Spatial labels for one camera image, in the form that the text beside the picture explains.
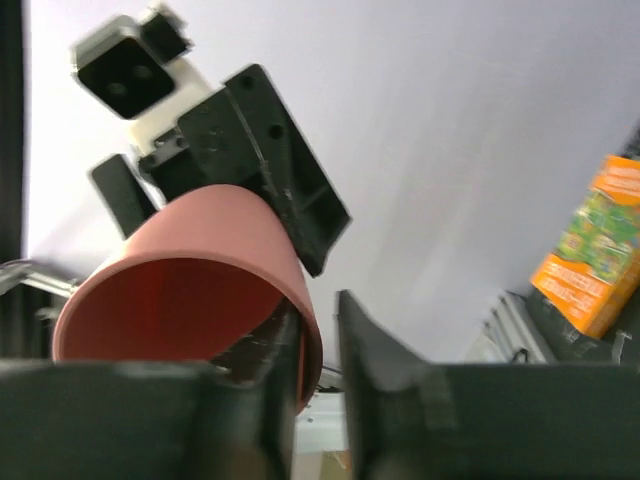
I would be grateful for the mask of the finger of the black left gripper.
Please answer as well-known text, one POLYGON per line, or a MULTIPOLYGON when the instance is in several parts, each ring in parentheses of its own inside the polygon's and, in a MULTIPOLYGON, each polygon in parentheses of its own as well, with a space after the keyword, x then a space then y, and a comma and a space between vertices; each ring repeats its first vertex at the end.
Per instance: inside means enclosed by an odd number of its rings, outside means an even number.
POLYGON ((251 64, 228 78, 177 127, 205 180, 264 199, 307 272, 321 275, 351 217, 266 69, 251 64))
POLYGON ((102 161, 90 178, 125 239, 157 212, 123 155, 102 161))

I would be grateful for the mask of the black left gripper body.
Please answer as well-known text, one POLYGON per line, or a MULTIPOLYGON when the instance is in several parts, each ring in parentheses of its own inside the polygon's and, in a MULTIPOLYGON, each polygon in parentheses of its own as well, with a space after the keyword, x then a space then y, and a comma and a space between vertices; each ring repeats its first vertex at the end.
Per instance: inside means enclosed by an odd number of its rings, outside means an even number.
POLYGON ((207 185, 204 172, 181 134, 166 134, 154 146, 151 153, 137 160, 137 167, 142 178, 155 186, 167 203, 207 185))

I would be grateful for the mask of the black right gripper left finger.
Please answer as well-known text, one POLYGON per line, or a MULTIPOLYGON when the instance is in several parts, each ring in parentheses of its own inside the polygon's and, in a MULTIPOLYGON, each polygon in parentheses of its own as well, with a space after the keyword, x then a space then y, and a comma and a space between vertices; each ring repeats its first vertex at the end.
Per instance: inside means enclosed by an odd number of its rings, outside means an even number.
POLYGON ((282 302, 211 362, 7 360, 5 479, 287 479, 301 318, 282 302))

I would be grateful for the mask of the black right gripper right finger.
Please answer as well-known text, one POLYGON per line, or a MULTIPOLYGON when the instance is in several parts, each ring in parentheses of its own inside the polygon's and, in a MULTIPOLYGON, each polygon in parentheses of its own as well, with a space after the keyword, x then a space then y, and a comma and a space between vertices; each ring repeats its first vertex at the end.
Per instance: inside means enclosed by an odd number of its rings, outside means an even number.
POLYGON ((435 364, 337 295, 357 479, 635 479, 639 370, 435 364))

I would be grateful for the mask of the pink plastic cup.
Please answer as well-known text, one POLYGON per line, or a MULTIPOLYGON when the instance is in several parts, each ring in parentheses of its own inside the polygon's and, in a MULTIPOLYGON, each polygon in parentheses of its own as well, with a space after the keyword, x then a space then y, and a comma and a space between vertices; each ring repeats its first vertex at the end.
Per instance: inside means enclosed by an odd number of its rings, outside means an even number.
POLYGON ((210 360, 282 301, 301 316, 299 405, 314 394, 323 347, 289 237, 257 194, 211 185, 150 217, 72 294, 52 356, 69 360, 210 360))

